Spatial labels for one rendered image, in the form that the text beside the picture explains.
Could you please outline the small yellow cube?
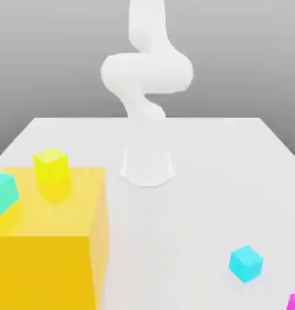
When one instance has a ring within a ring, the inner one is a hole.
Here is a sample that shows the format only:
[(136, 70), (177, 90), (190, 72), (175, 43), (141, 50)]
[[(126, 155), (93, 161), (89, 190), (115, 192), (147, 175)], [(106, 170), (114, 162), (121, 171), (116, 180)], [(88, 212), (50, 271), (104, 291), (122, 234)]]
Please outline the small yellow cube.
[(54, 184), (70, 177), (68, 156), (56, 148), (35, 154), (33, 163), (36, 177), (43, 183)]

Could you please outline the small turquoise cube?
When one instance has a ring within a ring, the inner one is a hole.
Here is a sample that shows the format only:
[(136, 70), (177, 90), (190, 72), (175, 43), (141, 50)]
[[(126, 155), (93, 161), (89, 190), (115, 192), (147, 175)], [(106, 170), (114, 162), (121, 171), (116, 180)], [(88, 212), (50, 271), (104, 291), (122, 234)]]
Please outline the small turquoise cube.
[(15, 177), (0, 173), (0, 215), (7, 211), (19, 199)]

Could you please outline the small cyan cube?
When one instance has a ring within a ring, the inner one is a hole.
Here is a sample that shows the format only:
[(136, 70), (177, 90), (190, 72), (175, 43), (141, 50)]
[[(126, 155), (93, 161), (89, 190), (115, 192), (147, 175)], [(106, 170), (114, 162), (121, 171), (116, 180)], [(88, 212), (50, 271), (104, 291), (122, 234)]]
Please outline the small cyan cube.
[(245, 245), (231, 253), (229, 270), (243, 283), (247, 283), (261, 274), (263, 263), (264, 258)]

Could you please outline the large yellow box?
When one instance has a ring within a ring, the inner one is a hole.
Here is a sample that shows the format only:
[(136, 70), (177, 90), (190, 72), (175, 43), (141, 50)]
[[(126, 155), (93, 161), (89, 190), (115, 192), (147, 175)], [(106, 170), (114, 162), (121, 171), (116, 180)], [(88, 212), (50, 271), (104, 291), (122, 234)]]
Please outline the large yellow box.
[(77, 167), (57, 192), (7, 167), (19, 200), (0, 215), (0, 310), (101, 310), (109, 251), (105, 170)]

